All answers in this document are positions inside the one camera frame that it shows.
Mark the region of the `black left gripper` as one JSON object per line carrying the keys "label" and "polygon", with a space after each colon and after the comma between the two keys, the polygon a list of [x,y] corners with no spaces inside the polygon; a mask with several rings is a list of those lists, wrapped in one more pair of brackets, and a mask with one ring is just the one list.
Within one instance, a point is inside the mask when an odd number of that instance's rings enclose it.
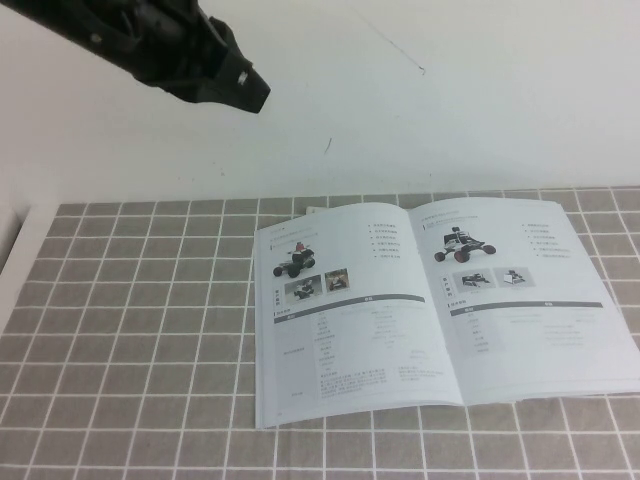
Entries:
{"label": "black left gripper", "polygon": [[196,1],[66,1],[64,11],[92,53],[185,102],[258,114],[271,92],[230,26]]}

